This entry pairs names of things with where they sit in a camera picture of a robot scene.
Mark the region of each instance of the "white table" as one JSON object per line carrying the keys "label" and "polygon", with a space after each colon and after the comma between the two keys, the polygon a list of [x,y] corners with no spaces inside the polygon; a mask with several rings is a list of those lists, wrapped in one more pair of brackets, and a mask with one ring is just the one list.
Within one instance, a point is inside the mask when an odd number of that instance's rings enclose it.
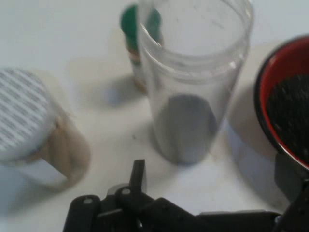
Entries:
{"label": "white table", "polygon": [[[114,44],[111,38],[121,41],[121,34],[116,28],[120,12],[130,2],[2,0],[0,64],[51,72],[61,82],[73,110],[78,110],[78,92],[72,90],[74,76],[71,73],[74,71],[70,69],[79,64],[84,64],[85,69],[96,68],[105,62],[110,64],[109,60],[117,60],[117,52],[125,54],[123,44]],[[254,6],[256,21],[252,47],[307,33],[307,0],[255,0]],[[124,60],[123,66],[129,70],[126,57]],[[105,64],[102,78],[110,78],[117,67]],[[244,180],[242,171],[246,168],[242,167],[246,166],[246,162],[249,164],[250,159],[235,164],[231,154],[239,148],[230,148],[226,141],[231,136],[237,140],[233,133],[221,133],[212,153],[198,165],[177,167],[168,163],[149,142],[147,130],[151,117],[147,98],[136,93],[133,95],[136,99],[111,110],[102,119],[105,129],[100,135],[103,139],[102,153],[108,154],[104,158],[94,154],[96,162],[92,163],[87,176],[77,186],[54,194],[19,174],[0,168],[0,231],[61,231],[71,200],[85,194],[104,198],[109,187],[128,181],[133,160],[137,158],[146,158],[149,195],[166,197],[194,214],[243,209],[281,210],[286,206],[281,196],[278,196],[280,201],[275,202],[272,193],[256,190]],[[140,110],[142,122],[136,116],[136,109]],[[130,120],[130,126],[119,125],[118,121],[124,118]],[[263,146],[266,139],[261,131],[257,133],[260,137],[256,139]],[[269,144],[264,150],[271,155],[274,153]],[[259,176],[254,173],[255,168],[249,171],[252,174],[249,180]],[[263,185],[261,179],[264,177],[267,178],[262,175],[257,182]]]}

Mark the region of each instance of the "black granules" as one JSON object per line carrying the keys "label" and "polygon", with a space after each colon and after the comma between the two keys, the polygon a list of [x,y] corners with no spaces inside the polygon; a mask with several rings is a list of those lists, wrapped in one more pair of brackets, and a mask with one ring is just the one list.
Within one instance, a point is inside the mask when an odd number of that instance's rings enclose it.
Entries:
{"label": "black granules", "polygon": [[267,114],[284,144],[309,164],[309,75],[277,84],[267,101]]}
{"label": "black granules", "polygon": [[208,102],[194,95],[169,98],[154,121],[162,152],[177,163],[203,159],[217,132],[217,121]]}

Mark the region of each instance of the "jar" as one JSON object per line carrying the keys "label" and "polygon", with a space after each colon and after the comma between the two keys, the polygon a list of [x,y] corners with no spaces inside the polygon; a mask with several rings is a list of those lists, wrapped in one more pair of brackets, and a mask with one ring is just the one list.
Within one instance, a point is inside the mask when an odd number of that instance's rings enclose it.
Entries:
{"label": "jar", "polygon": [[[153,36],[158,33],[164,45]],[[140,0],[139,51],[163,155],[192,164],[209,152],[249,50],[249,0]]]}
{"label": "jar", "polygon": [[85,174],[90,150],[46,86],[21,69],[0,70],[0,162],[64,189]]}

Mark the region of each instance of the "red bowl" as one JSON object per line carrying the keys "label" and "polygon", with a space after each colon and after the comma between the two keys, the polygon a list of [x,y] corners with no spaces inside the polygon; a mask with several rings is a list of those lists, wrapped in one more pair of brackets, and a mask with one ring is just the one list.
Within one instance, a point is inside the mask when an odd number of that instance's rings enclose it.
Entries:
{"label": "red bowl", "polygon": [[259,123],[273,146],[309,171],[309,165],[291,152],[276,134],[266,111],[266,103],[274,86],[302,73],[309,73],[309,35],[285,43],[266,59],[255,83],[254,104]]}

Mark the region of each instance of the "white and gray striped lid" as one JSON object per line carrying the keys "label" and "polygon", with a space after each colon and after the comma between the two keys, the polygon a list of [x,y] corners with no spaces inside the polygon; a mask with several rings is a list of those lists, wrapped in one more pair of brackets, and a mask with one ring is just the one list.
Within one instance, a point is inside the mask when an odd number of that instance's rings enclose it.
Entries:
{"label": "white and gray striped lid", "polygon": [[45,85],[21,69],[0,69],[0,161],[35,152],[53,129],[53,101]]}

